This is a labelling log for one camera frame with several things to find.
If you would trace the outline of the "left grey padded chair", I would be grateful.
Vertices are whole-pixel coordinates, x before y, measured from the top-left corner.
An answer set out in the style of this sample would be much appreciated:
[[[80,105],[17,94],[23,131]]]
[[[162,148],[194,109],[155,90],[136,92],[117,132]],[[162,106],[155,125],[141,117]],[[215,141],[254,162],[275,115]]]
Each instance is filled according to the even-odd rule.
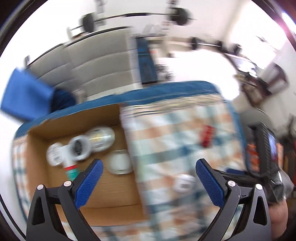
[[[32,61],[26,70],[38,81],[54,88],[75,92],[81,87],[63,44],[56,45],[43,53]]]

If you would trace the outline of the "grey padded chair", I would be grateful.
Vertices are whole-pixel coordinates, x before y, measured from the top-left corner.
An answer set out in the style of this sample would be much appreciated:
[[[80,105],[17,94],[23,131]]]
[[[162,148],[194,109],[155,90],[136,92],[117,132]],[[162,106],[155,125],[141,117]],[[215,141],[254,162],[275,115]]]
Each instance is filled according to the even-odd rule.
[[[63,44],[56,45],[43,53],[32,61],[26,70],[38,81],[54,88],[75,92],[81,87]]]
[[[137,42],[130,27],[88,34],[65,47],[86,100],[142,88]]]

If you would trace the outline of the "small white floss case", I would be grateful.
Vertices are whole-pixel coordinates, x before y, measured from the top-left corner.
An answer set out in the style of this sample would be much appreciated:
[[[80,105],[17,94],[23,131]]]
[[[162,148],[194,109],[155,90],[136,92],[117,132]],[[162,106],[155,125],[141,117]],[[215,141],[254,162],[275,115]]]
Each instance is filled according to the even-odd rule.
[[[179,194],[191,192],[196,185],[196,178],[189,174],[178,174],[174,178],[173,189]]]

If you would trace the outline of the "dark wooden chair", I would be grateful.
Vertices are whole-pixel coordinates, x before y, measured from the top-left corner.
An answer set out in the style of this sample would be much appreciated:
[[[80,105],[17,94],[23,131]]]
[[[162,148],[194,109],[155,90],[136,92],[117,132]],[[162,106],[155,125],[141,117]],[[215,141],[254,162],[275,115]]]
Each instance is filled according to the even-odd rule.
[[[274,62],[259,75],[248,72],[242,77],[242,91],[252,107],[259,107],[265,100],[290,85],[285,71]]]

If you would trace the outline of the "blue folded mat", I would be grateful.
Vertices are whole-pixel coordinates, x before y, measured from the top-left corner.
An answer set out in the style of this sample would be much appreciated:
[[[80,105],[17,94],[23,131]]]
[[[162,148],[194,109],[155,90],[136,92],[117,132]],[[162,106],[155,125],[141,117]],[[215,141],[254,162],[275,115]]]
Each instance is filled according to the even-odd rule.
[[[25,70],[15,69],[6,86],[1,110],[15,118],[32,121],[50,114],[53,94],[53,87]]]

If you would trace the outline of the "small red box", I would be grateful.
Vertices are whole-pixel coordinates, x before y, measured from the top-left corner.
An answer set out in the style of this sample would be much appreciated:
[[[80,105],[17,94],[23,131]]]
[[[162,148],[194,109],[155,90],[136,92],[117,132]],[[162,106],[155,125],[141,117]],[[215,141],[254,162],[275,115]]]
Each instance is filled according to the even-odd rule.
[[[213,140],[214,132],[215,130],[212,126],[204,125],[201,136],[201,145],[204,148],[210,147]]]

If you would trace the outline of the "small barbell on floor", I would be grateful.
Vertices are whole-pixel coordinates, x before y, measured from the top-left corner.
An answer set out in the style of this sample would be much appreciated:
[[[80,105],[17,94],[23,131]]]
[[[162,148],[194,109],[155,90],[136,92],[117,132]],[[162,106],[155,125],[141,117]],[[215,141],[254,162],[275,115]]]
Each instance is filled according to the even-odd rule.
[[[218,51],[223,54],[230,54],[235,56],[238,56],[242,51],[242,46],[240,44],[232,44],[230,48],[228,48],[226,44],[221,40],[207,42],[198,37],[188,37],[188,38],[171,37],[168,40],[168,42],[170,44],[182,46],[185,49],[190,51],[196,51],[196,50],[205,48],[205,49]]]

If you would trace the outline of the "dark blue knit bag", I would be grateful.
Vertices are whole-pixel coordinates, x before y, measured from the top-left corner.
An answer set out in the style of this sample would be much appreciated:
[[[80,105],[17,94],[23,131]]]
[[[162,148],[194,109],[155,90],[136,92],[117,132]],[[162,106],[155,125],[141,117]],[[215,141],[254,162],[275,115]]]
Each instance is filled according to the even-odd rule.
[[[53,113],[74,106],[76,103],[76,99],[72,93],[62,89],[55,89],[51,99],[50,109]]]

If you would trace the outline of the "grey metal tin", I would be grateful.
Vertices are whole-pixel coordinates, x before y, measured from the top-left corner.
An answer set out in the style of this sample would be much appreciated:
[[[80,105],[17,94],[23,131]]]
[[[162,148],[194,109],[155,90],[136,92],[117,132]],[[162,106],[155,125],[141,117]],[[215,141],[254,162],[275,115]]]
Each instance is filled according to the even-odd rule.
[[[115,132],[107,126],[90,129],[86,136],[91,144],[92,152],[103,152],[109,149],[115,141]]]

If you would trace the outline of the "orange white patterned bag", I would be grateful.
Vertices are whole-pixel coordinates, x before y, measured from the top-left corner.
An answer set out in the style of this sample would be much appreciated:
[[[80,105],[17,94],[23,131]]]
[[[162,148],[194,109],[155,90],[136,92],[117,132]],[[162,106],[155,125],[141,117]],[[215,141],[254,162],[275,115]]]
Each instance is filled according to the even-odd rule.
[[[251,164],[251,170],[258,172],[259,171],[259,157],[256,151],[256,145],[254,143],[247,144],[247,153],[248,158]],[[283,146],[280,143],[276,143],[277,156],[278,156],[278,165],[283,168]]]

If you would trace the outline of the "grey tape roll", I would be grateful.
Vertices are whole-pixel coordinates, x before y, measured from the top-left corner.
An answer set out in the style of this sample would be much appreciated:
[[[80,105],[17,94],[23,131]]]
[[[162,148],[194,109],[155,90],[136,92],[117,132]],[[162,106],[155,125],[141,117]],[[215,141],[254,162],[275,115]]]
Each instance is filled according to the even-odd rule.
[[[113,175],[126,175],[133,171],[132,160],[126,149],[114,150],[108,155],[107,170]]]

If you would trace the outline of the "right grey padded chair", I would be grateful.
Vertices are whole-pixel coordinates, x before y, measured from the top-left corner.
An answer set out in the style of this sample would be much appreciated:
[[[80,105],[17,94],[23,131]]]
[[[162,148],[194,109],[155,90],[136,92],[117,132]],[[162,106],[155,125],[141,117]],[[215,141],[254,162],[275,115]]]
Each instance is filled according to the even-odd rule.
[[[88,34],[65,47],[86,100],[142,88],[137,42],[130,27]]]

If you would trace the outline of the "white green tube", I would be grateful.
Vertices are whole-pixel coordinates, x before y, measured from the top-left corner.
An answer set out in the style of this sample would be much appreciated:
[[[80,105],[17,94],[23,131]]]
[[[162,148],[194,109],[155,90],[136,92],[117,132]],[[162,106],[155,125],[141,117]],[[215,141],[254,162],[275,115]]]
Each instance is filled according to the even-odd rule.
[[[68,180],[73,181],[80,173],[76,161],[70,155],[69,146],[65,145],[60,148],[62,153],[62,166],[65,170]]]

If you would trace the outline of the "white cream jar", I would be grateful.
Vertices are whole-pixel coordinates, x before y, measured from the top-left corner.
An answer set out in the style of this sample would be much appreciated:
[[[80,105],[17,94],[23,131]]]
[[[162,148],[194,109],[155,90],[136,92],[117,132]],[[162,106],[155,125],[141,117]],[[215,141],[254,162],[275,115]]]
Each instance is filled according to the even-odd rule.
[[[65,161],[63,147],[61,143],[54,143],[48,147],[46,158],[50,166],[55,167],[63,164]]]

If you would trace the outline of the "plaid checkered tablecloth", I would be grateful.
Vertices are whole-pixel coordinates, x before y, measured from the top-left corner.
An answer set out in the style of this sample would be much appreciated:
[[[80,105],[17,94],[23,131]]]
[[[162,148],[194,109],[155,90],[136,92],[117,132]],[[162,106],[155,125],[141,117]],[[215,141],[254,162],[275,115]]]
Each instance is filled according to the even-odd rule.
[[[82,110],[119,104],[120,121],[146,220],[129,225],[91,226],[101,240],[197,240],[215,207],[200,181],[191,192],[174,191],[178,174],[196,176],[196,161],[214,168],[244,169],[240,120],[230,102],[205,81],[168,83],[87,101],[24,123],[13,141],[12,163],[18,201],[28,217],[27,135],[33,126]],[[204,125],[215,130],[210,147],[201,145]]]

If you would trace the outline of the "cardboard box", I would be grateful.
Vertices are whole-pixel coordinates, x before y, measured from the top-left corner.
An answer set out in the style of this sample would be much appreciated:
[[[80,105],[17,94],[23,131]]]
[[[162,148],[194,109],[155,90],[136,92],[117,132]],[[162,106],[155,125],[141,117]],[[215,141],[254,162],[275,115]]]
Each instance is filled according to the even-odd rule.
[[[100,159],[104,167],[107,167],[111,152],[127,149],[119,104],[82,110],[54,120],[48,119],[29,129],[26,152],[29,197],[33,197],[39,184],[58,187],[67,180],[62,167],[52,167],[47,163],[48,147],[56,142],[68,144],[73,137],[83,135],[97,126],[111,127],[115,132],[115,142],[107,151],[91,154],[85,161],[79,162],[77,166],[83,171],[94,159]],[[88,202],[80,210],[91,226],[129,225],[147,218],[142,208],[135,174],[113,175],[106,168]]]

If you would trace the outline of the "black blue weight bench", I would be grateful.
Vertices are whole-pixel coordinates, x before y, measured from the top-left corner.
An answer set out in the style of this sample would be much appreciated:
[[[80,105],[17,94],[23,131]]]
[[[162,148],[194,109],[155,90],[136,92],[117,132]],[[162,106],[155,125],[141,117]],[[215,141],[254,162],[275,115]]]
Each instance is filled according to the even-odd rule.
[[[138,63],[142,84],[151,84],[158,81],[156,67],[149,49],[149,42],[145,38],[136,38]]]

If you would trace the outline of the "black lidded white jar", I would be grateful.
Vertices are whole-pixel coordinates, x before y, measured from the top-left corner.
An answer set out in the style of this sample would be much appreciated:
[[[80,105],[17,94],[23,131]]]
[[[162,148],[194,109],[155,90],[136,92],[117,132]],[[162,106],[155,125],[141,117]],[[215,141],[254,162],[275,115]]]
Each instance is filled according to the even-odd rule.
[[[70,157],[74,161],[86,160],[92,152],[89,138],[86,135],[73,137],[68,145]]]

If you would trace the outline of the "grey folding chair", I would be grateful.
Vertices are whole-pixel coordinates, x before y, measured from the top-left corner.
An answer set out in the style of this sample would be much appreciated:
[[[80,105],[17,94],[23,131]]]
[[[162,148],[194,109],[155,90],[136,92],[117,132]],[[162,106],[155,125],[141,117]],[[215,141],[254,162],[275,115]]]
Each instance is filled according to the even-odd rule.
[[[249,126],[253,126],[257,123],[264,123],[269,129],[273,130],[273,122],[271,118],[258,108],[250,108],[239,114],[242,126],[248,129]]]

